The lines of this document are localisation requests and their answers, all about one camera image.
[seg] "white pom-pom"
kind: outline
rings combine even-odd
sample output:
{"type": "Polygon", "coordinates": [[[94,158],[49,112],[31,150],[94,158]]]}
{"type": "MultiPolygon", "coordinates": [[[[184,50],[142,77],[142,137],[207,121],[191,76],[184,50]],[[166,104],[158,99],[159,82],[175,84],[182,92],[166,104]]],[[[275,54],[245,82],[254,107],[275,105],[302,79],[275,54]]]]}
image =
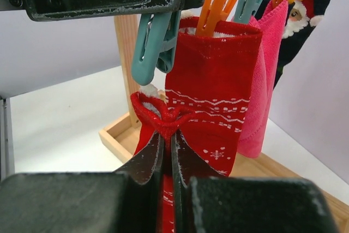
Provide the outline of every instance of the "white pom-pom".
{"type": "Polygon", "coordinates": [[[189,19],[194,16],[194,13],[191,10],[183,10],[180,13],[180,19],[189,19]]]}
{"type": "Polygon", "coordinates": [[[321,22],[322,19],[323,19],[323,15],[314,16],[309,22],[310,26],[316,27],[321,22]]]}
{"type": "Polygon", "coordinates": [[[158,89],[154,85],[152,85],[152,84],[149,84],[147,86],[141,86],[140,87],[140,92],[145,94],[147,97],[160,98],[160,95],[158,93],[158,89]]]}

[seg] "wooden post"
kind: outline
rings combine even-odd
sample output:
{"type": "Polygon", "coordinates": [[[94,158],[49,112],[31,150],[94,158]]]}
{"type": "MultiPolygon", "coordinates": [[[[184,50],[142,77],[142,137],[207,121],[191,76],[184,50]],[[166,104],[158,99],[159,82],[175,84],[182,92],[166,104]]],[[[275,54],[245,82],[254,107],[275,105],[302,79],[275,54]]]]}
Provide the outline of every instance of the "wooden post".
{"type": "Polygon", "coordinates": [[[114,23],[131,125],[132,127],[137,128],[141,123],[133,110],[130,100],[130,95],[137,92],[140,88],[131,75],[131,66],[138,32],[137,15],[115,16],[114,23]]]}

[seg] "santa beard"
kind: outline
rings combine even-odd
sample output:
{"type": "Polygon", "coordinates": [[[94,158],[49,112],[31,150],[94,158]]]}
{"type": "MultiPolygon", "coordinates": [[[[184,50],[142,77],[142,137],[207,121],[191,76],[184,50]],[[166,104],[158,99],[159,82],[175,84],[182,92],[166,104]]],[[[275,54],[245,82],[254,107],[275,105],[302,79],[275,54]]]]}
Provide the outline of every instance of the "santa beard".
{"type": "Polygon", "coordinates": [[[295,33],[301,31],[303,28],[305,28],[309,23],[309,18],[304,17],[299,21],[292,21],[291,19],[288,20],[287,25],[284,29],[284,34],[282,35],[282,38],[288,38],[293,36],[295,33]]]}

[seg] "wooden stand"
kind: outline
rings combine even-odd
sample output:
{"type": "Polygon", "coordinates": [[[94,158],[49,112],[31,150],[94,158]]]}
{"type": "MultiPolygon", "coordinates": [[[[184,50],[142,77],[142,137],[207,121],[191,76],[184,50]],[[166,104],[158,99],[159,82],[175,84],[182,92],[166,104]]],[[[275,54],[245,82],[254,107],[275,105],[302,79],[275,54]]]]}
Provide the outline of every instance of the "wooden stand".
{"type": "MultiPolygon", "coordinates": [[[[111,123],[99,132],[102,143],[122,163],[127,162],[134,154],[138,144],[141,124],[137,119],[129,96],[138,91],[139,86],[132,79],[131,63],[137,37],[137,18],[132,16],[119,16],[115,18],[115,29],[118,38],[122,71],[125,89],[128,96],[129,112],[111,123]]],[[[234,177],[298,177],[297,174],[285,168],[268,156],[261,154],[257,159],[245,158],[237,155],[234,168],[230,176],[234,177]]],[[[341,233],[349,233],[349,206],[339,201],[332,195],[324,192],[332,210],[333,216],[341,233]]]]}

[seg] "white wall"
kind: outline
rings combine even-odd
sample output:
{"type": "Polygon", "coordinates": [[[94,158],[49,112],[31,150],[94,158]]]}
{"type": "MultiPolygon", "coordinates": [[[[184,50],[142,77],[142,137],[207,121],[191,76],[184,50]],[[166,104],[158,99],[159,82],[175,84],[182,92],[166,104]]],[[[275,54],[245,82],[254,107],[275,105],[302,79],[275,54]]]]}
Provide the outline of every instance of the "white wall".
{"type": "Polygon", "coordinates": [[[270,118],[349,183],[349,6],[332,0],[285,67],[270,118]]]}
{"type": "Polygon", "coordinates": [[[112,17],[33,22],[0,12],[0,96],[13,97],[119,65],[112,17]]]}

